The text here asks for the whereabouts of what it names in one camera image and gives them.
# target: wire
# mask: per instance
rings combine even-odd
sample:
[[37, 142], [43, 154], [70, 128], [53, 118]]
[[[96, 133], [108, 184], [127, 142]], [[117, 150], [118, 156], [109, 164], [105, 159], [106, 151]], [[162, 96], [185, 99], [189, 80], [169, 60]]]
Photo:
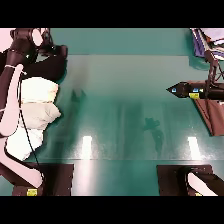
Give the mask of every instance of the wire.
[[[20, 84], [20, 85], [19, 85], [19, 107], [21, 108], [21, 102], [22, 102], [22, 101], [21, 101], [22, 79], [20, 79], [19, 84]], [[27, 139], [28, 139], [30, 148], [31, 148], [31, 150], [32, 150], [32, 152], [33, 152], [33, 154], [34, 154], [35, 160], [36, 160], [36, 162], [37, 162], [38, 170], [40, 171], [40, 174], [41, 174], [41, 178], [42, 178], [42, 180], [43, 180], [43, 183], [45, 183], [45, 181], [46, 181], [45, 176], [44, 176], [43, 172], [41, 171], [40, 164], [39, 164], [39, 162], [38, 162], [36, 153], [35, 153], [35, 151], [34, 151], [34, 149], [33, 149], [33, 147], [32, 147], [32, 144], [31, 144], [31, 142], [30, 142], [30, 137], [29, 137], [29, 133], [28, 133], [28, 131], [27, 131], [27, 127], [26, 127], [25, 121], [24, 121], [24, 117], [23, 117], [22, 109], [20, 109], [20, 115], [21, 115], [21, 118], [22, 118], [22, 122], [23, 122], [24, 129], [25, 129], [25, 131], [26, 131], [26, 136], [27, 136]]]

